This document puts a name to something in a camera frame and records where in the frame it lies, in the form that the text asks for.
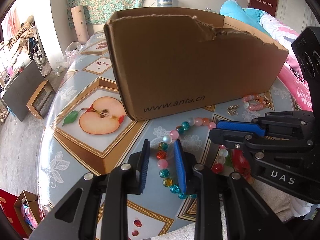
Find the halved apple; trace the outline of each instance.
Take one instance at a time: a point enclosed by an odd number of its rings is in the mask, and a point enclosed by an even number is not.
[[[79,125],[89,134],[108,134],[119,128],[125,115],[121,102],[112,97],[101,97],[81,115]]]

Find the white door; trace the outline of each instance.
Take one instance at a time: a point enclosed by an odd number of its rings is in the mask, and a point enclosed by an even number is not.
[[[279,0],[276,18],[301,33],[307,26],[320,26],[304,0]]]

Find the apple stem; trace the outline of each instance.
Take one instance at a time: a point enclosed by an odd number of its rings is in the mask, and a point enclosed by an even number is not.
[[[102,113],[102,112],[97,111],[97,110],[92,109],[92,108],[81,108],[80,110],[90,110],[90,111],[96,112],[96,113],[98,113],[98,114],[102,114],[102,115],[104,115],[104,116],[109,116],[108,114]]]

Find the wooden stool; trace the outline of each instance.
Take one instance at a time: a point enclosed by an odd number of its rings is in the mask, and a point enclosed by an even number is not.
[[[35,107],[35,102],[37,101],[37,99],[40,97],[41,93],[43,92],[43,90],[46,91],[46,94],[44,96],[44,98],[41,100],[38,108]],[[52,88],[50,82],[48,80],[43,81],[38,88],[36,89],[36,91],[33,93],[32,97],[30,98],[29,102],[27,103],[27,107],[29,108],[30,112],[37,118],[37,119],[43,119],[44,115],[40,114],[40,111],[42,109],[42,107],[44,106],[44,104],[46,103],[46,101],[48,100],[49,96],[51,93],[55,94],[54,89]]]

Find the bicycle wheel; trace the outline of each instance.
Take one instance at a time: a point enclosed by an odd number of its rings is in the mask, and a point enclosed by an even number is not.
[[[33,48],[33,58],[40,70],[43,70],[42,57],[43,57],[43,54],[37,42]]]

